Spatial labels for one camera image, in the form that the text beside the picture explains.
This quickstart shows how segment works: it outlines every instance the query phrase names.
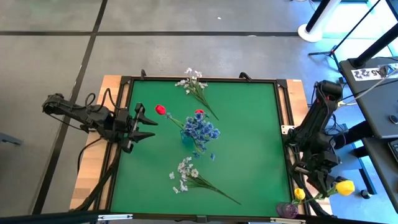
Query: green table surface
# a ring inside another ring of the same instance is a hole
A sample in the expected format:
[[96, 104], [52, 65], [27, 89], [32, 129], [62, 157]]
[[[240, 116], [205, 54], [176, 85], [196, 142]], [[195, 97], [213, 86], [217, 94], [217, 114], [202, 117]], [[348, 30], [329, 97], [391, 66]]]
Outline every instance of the green table surface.
[[[114, 188], [112, 212], [181, 215], [277, 216], [278, 202], [291, 200], [280, 135], [274, 86], [268, 83], [209, 83], [205, 96], [221, 131], [207, 144], [207, 152], [193, 164], [199, 174], [242, 205], [208, 189], [179, 188], [178, 163], [192, 156], [193, 147], [182, 143], [179, 128], [154, 108], [164, 105], [172, 116], [185, 121], [202, 106], [170, 81], [135, 81], [131, 114], [141, 102], [146, 116], [158, 126], [140, 125], [140, 131], [156, 133], [122, 152]], [[210, 159], [214, 152], [216, 158]], [[175, 179], [170, 180], [169, 173]]]

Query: sticker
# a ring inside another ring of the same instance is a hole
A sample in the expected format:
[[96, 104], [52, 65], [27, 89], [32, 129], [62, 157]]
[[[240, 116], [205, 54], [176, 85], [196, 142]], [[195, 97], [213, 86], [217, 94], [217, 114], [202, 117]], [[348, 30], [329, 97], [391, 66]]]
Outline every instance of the sticker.
[[[398, 63], [392, 63], [392, 64], [389, 64], [389, 65], [393, 69], [398, 67]], [[379, 67], [378, 68], [362, 68], [362, 69], [352, 70], [351, 72], [353, 73], [355, 81], [380, 80], [380, 79], [383, 78], [380, 75], [380, 68]]]

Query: red tulip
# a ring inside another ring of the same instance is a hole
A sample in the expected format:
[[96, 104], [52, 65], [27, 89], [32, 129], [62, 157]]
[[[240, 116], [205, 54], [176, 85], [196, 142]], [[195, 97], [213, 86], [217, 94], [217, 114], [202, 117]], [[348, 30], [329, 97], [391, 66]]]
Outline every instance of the red tulip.
[[166, 108], [164, 106], [162, 106], [162, 105], [156, 105], [155, 110], [160, 115], [165, 115], [166, 114]]

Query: yellow tulip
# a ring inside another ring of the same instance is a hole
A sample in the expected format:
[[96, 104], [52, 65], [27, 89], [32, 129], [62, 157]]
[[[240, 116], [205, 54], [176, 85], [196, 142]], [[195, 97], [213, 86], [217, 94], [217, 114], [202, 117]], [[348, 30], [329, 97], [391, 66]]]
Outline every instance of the yellow tulip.
[[336, 184], [336, 190], [339, 194], [349, 196], [354, 192], [355, 186], [352, 180], [344, 180]]
[[299, 189], [299, 188], [294, 189], [294, 195], [299, 200], [305, 199], [305, 192], [303, 189]]

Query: wooden table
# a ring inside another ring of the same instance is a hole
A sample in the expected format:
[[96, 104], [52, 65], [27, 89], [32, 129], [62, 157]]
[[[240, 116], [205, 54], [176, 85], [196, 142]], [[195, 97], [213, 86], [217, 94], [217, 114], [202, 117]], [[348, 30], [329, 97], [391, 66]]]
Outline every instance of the wooden table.
[[[117, 98], [119, 86], [121, 82], [122, 76], [120, 75], [106, 75], [104, 76], [101, 89], [99, 91], [97, 104], [100, 104], [103, 99], [104, 92], [107, 88], [111, 89], [113, 99]], [[301, 80], [287, 80], [287, 87], [289, 92], [289, 100], [290, 106], [292, 110], [294, 125], [298, 126], [303, 121], [305, 115], [307, 114], [308, 107], [307, 101], [305, 99], [304, 89]], [[126, 85], [123, 90], [123, 95], [121, 98], [121, 105], [126, 105], [128, 86]], [[282, 116], [284, 124], [288, 124], [288, 116], [287, 116], [287, 104], [285, 103], [284, 91], [280, 87], [279, 88], [280, 95], [280, 104], [282, 108]], [[114, 109], [109, 97], [105, 99], [105, 104], [107, 108], [111, 111]], [[87, 144], [91, 143], [95, 139], [98, 139], [99, 135], [97, 133], [89, 133]], [[98, 183], [100, 179], [101, 168], [104, 161], [105, 149], [106, 149], [106, 141], [100, 140], [88, 149], [86, 149], [82, 160], [80, 171], [78, 173], [78, 177], [75, 184], [75, 189], [72, 196], [72, 201], [70, 203], [70, 209], [76, 208], [79, 206], [84, 199], [90, 194], [95, 185]], [[116, 145], [113, 144], [111, 151], [111, 156], [109, 160], [112, 161], [114, 152], [116, 150]], [[309, 191], [311, 191], [312, 195], [316, 195], [318, 192], [311, 185], [307, 184]], [[105, 201], [108, 195], [109, 189], [109, 181], [104, 186], [101, 201], [99, 202], [99, 209], [105, 208]], [[328, 213], [331, 214], [331, 207], [329, 200], [326, 199], [320, 202], [321, 207]], [[304, 214], [303, 207], [300, 207], [300, 213]]]

